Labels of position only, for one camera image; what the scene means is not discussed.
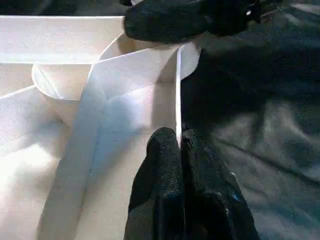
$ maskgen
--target dark fabric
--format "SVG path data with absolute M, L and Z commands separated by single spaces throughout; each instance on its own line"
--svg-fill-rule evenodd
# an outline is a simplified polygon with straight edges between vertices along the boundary
M 123 16 L 128 0 L 1 0 L 0 15 Z
M 182 120 L 235 173 L 261 240 L 320 236 L 320 16 L 203 41 Z

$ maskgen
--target gloved hand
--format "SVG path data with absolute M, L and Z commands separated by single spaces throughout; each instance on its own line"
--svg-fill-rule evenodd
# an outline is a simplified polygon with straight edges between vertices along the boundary
M 205 31 L 232 35 L 259 22 L 270 2 L 279 0 L 144 0 L 126 12 L 124 28 L 130 38 L 165 43 Z
M 125 240 L 257 240 L 235 176 L 208 142 L 185 132 L 181 150 L 172 129 L 158 129 L 136 174 Z

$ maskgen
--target white paper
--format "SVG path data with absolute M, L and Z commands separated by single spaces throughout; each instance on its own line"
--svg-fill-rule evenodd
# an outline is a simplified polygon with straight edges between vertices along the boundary
M 40 240 L 123 238 L 133 178 L 151 134 L 169 127 L 181 138 L 180 80 L 199 58 L 193 43 L 184 47 L 178 57 L 177 47 L 159 46 L 92 67 Z

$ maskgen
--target white cardboard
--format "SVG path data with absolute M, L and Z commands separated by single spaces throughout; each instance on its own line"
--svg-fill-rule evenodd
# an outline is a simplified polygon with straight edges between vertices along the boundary
M 122 16 L 0 16 L 0 63 L 92 64 L 122 31 Z
M 107 44 L 99 61 L 154 47 L 154 43 L 136 41 L 121 33 Z M 91 64 L 36 64 L 32 79 L 60 119 L 72 127 Z
M 198 48 L 188 43 L 178 56 L 177 47 L 159 46 L 92 66 L 39 240 L 123 238 L 132 181 L 147 141 L 160 127 L 175 129 L 181 138 L 180 80 L 198 58 Z

